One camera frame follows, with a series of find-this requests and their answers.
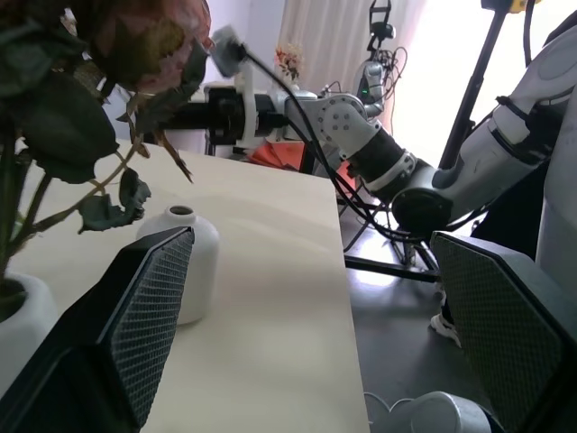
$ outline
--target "sneaker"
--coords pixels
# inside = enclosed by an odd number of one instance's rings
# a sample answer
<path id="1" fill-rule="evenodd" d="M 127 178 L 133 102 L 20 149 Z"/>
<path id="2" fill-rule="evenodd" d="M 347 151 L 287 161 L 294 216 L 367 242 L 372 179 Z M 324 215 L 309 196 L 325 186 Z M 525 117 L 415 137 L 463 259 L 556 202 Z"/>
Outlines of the sneaker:
<path id="1" fill-rule="evenodd" d="M 443 302 L 444 302 L 444 299 L 446 298 L 447 294 L 445 293 L 443 284 L 440 281 L 435 283 L 435 293 L 441 293 L 443 295 Z"/>
<path id="2" fill-rule="evenodd" d="M 444 336 L 445 338 L 451 338 L 455 344 L 461 348 L 461 341 L 459 340 L 459 336 L 457 335 L 457 330 L 455 329 L 454 325 L 451 325 L 442 314 L 437 314 L 433 318 L 431 318 L 431 328 L 435 330 L 435 332 L 439 336 Z"/>

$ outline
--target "small white vase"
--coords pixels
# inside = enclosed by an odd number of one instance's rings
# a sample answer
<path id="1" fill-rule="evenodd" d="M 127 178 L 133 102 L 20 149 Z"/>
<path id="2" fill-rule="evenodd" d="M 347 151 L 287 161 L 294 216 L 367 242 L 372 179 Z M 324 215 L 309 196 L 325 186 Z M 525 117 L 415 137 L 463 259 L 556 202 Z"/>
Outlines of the small white vase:
<path id="1" fill-rule="evenodd" d="M 293 92 L 299 91 L 300 87 L 298 86 L 298 78 L 293 79 L 290 75 L 282 75 L 282 81 L 292 90 Z"/>
<path id="2" fill-rule="evenodd" d="M 22 284 L 26 301 L 0 323 L 0 398 L 8 391 L 36 349 L 58 320 L 58 310 L 44 281 L 28 275 L 7 274 Z"/>
<path id="3" fill-rule="evenodd" d="M 163 214 L 144 222 L 137 239 L 175 227 L 191 226 L 195 232 L 178 325 L 198 322 L 210 310 L 215 287 L 220 236 L 216 228 L 187 206 L 168 207 Z"/>

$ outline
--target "gray floor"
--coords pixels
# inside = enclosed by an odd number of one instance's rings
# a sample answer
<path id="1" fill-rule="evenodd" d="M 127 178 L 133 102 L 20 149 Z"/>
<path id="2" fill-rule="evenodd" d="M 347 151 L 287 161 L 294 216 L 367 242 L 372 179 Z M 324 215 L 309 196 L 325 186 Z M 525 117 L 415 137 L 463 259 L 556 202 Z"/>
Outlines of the gray floor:
<path id="1" fill-rule="evenodd" d="M 348 244 L 360 224 L 347 211 L 341 227 L 343 244 Z M 390 245 L 372 229 L 349 254 L 398 263 Z M 389 404 L 444 391 L 489 407 L 463 352 L 428 327 L 441 300 L 434 284 L 351 270 L 348 275 L 365 391 Z M 378 419 L 386 412 L 371 402 L 368 409 L 369 418 L 376 421 L 372 431 L 379 431 Z"/>

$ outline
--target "small flower vase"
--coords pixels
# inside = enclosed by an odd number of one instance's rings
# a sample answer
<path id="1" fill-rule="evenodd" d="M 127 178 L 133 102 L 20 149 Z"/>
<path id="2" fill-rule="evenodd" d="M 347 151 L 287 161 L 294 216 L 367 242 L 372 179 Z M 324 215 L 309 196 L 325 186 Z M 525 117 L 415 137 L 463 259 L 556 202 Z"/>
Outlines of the small flower vase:
<path id="1" fill-rule="evenodd" d="M 216 264 L 220 236 L 216 228 L 206 219 L 197 215 L 188 206 L 172 206 L 164 214 L 154 216 L 142 224 L 136 238 L 163 232 L 174 227 L 191 226 L 195 233 L 195 244 L 190 255 L 187 281 L 178 325 L 198 322 L 211 308 L 214 291 Z"/>
<path id="2" fill-rule="evenodd" d="M 282 80 L 290 88 L 290 90 L 300 90 L 300 87 L 298 86 L 298 78 L 292 78 L 290 74 L 285 74 L 282 76 Z"/>

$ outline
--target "dried rose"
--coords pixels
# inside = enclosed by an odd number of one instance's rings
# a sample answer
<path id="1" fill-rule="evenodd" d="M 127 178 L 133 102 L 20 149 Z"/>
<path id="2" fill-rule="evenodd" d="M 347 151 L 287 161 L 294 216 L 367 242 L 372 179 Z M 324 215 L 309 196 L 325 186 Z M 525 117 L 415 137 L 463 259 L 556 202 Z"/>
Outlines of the dried rose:
<path id="1" fill-rule="evenodd" d="M 120 0 L 94 31 L 91 52 L 111 80 L 160 93 L 180 85 L 194 38 L 212 44 L 210 24 L 206 0 Z"/>

